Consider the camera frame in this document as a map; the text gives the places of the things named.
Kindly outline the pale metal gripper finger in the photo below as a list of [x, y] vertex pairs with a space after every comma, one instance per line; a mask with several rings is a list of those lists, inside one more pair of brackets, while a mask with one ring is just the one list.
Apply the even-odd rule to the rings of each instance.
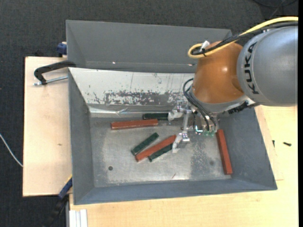
[[175, 119], [181, 118], [184, 114], [184, 108], [181, 105], [176, 105], [168, 113], [168, 121], [173, 121]]
[[185, 144], [188, 144], [189, 142], [190, 138], [187, 132], [179, 133], [172, 144], [172, 152], [177, 153], [181, 148], [185, 147]]

